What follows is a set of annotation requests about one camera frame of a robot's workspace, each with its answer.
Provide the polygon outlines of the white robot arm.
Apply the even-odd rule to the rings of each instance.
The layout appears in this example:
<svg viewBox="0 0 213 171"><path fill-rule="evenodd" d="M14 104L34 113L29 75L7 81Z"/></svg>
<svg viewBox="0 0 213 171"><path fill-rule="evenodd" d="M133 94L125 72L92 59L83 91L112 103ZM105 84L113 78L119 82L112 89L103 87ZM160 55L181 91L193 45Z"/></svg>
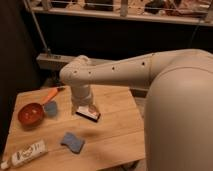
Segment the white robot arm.
<svg viewBox="0 0 213 171"><path fill-rule="evenodd" d="M94 65L80 55L60 70L78 105L90 86L144 88L148 171L213 171L213 54L201 49L154 52Z"/></svg>

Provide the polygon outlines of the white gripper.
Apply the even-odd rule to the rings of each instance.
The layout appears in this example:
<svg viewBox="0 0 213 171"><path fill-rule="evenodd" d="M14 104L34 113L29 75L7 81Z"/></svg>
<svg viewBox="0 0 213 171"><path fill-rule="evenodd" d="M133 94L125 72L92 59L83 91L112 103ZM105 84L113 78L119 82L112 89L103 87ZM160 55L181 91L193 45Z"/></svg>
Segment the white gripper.
<svg viewBox="0 0 213 171"><path fill-rule="evenodd" d="M98 112L98 109L93 105L93 94L91 87L89 85L83 86L73 86L71 88L71 99L72 102L76 105L72 106L72 115L76 114L78 106L87 106L89 105L89 111L91 113Z"/></svg>

